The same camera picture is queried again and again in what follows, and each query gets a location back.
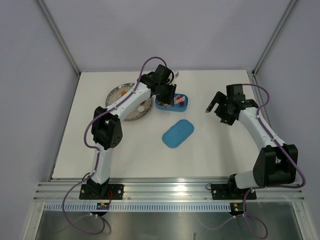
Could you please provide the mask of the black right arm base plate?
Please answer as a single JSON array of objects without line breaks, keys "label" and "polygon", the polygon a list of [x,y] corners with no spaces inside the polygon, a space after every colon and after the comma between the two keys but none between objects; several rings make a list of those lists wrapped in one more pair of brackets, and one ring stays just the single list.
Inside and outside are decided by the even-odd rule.
[{"label": "black right arm base plate", "polygon": [[211,192],[213,200],[244,200],[248,189],[230,189],[227,184],[207,183],[205,188]]}]

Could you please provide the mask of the pink metal tongs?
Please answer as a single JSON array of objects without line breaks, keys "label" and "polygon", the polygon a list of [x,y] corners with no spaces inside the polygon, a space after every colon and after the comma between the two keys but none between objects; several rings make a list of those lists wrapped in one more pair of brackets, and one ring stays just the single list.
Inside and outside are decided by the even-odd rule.
[{"label": "pink metal tongs", "polygon": [[[173,79],[175,80],[178,76],[179,76],[179,72],[178,71],[174,71],[173,72]],[[183,106],[185,104],[186,97],[184,95],[179,95],[178,94],[173,100],[174,100],[174,104],[175,105]]]}]

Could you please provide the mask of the red sausage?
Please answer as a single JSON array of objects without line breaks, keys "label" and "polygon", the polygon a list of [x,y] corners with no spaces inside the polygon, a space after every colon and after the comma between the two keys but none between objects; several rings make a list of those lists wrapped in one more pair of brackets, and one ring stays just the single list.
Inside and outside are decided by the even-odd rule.
[{"label": "red sausage", "polygon": [[181,102],[184,102],[184,101],[185,101],[185,97],[184,96],[177,95],[174,98],[174,104],[180,104]]}]

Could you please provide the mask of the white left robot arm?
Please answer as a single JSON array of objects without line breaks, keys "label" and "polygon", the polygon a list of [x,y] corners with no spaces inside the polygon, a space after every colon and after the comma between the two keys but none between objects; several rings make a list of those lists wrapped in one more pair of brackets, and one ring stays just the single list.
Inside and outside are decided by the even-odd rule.
[{"label": "white left robot arm", "polygon": [[159,97],[162,103],[172,106],[177,87],[176,84],[171,84],[174,78],[174,72],[160,64],[155,71],[141,73],[138,81],[118,101],[107,108],[99,106],[95,109],[90,125],[96,163],[85,184],[90,196],[103,199],[111,195],[109,180],[112,154],[123,138],[122,123],[125,118],[152,96]]}]

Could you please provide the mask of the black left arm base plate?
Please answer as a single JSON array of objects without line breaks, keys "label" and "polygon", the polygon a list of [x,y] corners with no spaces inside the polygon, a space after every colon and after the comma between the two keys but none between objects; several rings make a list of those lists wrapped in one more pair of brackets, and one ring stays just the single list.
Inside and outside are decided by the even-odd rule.
[{"label": "black left arm base plate", "polygon": [[124,194],[123,184],[108,184],[101,189],[94,190],[88,184],[83,184],[80,188],[80,200],[122,200]]}]

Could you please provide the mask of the blue lunch box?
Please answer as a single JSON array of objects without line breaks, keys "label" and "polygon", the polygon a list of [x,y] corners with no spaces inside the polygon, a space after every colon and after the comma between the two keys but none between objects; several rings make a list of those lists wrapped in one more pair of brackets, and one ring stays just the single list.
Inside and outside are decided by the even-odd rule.
[{"label": "blue lunch box", "polygon": [[175,93],[174,94],[174,98],[177,96],[177,95],[181,95],[181,96],[185,96],[185,103],[183,106],[180,106],[179,104],[174,104],[172,106],[163,106],[163,105],[159,105],[158,104],[158,99],[156,98],[155,99],[155,106],[159,109],[159,110],[163,110],[163,111],[171,111],[171,112],[184,112],[187,107],[188,107],[188,97],[185,95],[185,94],[182,94],[182,93]]}]

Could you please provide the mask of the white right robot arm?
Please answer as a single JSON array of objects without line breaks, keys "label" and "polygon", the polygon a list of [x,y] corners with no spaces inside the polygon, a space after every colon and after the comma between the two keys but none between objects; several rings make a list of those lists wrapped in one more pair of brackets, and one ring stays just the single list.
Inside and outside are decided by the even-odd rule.
[{"label": "white right robot arm", "polygon": [[253,169],[232,174],[226,183],[209,183],[213,200],[255,200],[255,189],[291,187],[296,180],[298,149],[286,144],[268,125],[261,114],[262,107],[247,99],[244,84],[226,86],[226,93],[218,91],[206,109],[213,111],[221,123],[233,125],[239,121],[248,131],[259,151]]}]

